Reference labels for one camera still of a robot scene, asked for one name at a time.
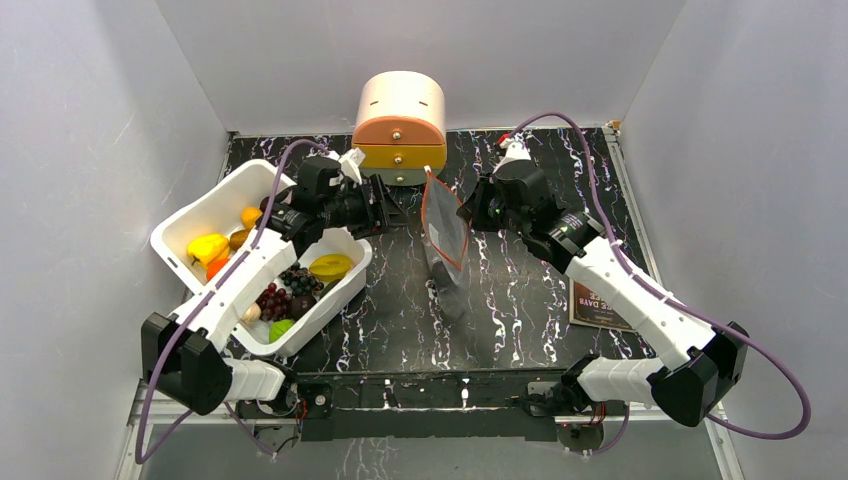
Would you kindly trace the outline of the clear zip top bag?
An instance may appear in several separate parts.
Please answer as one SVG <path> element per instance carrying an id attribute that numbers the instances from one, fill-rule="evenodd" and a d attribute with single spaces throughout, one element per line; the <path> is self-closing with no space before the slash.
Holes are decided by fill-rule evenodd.
<path id="1" fill-rule="evenodd" d="M 421 224 L 430 276 L 442 316 L 458 320 L 468 308 L 469 226 L 457 215 L 461 202 L 455 192 L 429 166 L 424 172 Z"/>

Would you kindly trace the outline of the black grape bunch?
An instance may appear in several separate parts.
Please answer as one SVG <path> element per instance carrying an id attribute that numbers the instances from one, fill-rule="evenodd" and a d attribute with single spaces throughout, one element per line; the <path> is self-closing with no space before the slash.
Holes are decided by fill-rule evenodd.
<path id="1" fill-rule="evenodd" d="M 324 283 L 299 263 L 294 263 L 280 273 L 278 279 L 292 298 L 306 295 L 317 298 L 324 291 Z"/>

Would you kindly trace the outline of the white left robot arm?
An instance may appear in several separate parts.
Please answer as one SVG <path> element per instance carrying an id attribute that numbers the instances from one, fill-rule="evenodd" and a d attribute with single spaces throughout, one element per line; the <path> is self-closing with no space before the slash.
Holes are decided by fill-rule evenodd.
<path id="1" fill-rule="evenodd" d="M 380 177 L 368 175 L 364 153 L 313 156 L 291 179 L 270 162 L 251 160 L 208 193 L 160 223 L 151 235 L 157 254 L 191 292 L 170 314 L 152 314 L 141 328 L 142 376 L 157 391 L 196 414 L 225 402 L 260 400 L 275 416 L 294 411 L 297 387 L 270 364 L 292 356 L 317 335 L 364 288 L 373 258 L 369 237 L 403 224 Z M 226 249 L 213 271 L 193 258 L 189 244 L 211 235 L 227 243 L 238 215 L 269 193 L 300 198 L 299 209 L 279 204 L 267 224 L 256 224 L 238 249 Z M 269 285 L 293 265 L 340 254 L 352 266 L 328 282 L 317 303 L 278 339 L 254 318 Z"/>

